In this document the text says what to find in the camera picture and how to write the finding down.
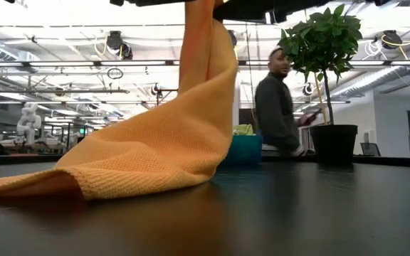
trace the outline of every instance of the black plant pot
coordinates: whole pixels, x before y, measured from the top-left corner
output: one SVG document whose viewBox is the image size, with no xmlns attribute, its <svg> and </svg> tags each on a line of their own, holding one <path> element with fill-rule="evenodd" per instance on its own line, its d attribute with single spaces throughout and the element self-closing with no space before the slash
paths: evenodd
<svg viewBox="0 0 410 256">
<path fill-rule="evenodd" d="M 357 125 L 319 125 L 310 128 L 317 162 L 346 166 L 352 164 Z"/>
</svg>

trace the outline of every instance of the black table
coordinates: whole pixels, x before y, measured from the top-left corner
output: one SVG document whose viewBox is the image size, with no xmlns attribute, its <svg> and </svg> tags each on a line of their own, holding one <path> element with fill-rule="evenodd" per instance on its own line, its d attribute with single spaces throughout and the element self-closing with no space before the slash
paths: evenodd
<svg viewBox="0 0 410 256">
<path fill-rule="evenodd" d="M 264 163 L 151 196 L 0 201 L 0 255 L 410 255 L 410 168 Z"/>
</svg>

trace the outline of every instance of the orange towel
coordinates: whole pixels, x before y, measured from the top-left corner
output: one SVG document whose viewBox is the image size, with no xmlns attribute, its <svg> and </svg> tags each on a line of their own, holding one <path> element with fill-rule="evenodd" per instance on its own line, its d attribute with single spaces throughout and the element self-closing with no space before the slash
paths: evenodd
<svg viewBox="0 0 410 256">
<path fill-rule="evenodd" d="M 185 4 L 175 100 L 93 132 L 51 170 L 0 178 L 0 196 L 80 189 L 87 200 L 121 198 L 208 181 L 232 140 L 238 66 L 227 30 L 212 18 L 219 4 L 222 0 Z"/>
</svg>

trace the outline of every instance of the potted plant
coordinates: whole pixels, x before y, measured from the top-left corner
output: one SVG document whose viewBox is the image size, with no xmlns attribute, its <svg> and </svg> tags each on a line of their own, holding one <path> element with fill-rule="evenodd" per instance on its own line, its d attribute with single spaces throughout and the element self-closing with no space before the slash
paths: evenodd
<svg viewBox="0 0 410 256">
<path fill-rule="evenodd" d="M 352 68 L 349 61 L 358 50 L 357 41 L 362 38 L 360 20 L 342 16 L 344 7 L 344 4 L 338 6 L 333 13 L 327 8 L 323 14 L 311 14 L 306 23 L 300 22 L 283 31 L 279 42 L 291 60 L 293 70 L 305 75 L 305 82 L 310 74 L 324 82 L 330 122 L 329 125 L 311 127 L 310 131 L 317 160 L 329 164 L 352 163 L 357 135 L 355 125 L 334 124 L 327 75 L 328 70 L 333 71 L 338 81 L 342 73 Z"/>
</svg>

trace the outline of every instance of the dark sweater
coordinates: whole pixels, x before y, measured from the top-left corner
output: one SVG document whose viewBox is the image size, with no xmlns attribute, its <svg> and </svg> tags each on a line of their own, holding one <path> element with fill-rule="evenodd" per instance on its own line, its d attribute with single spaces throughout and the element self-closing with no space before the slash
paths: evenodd
<svg viewBox="0 0 410 256">
<path fill-rule="evenodd" d="M 256 89 L 256 114 L 263 143 L 276 146 L 281 155 L 290 156 L 299 146 L 293 102 L 283 79 L 269 73 Z"/>
</svg>

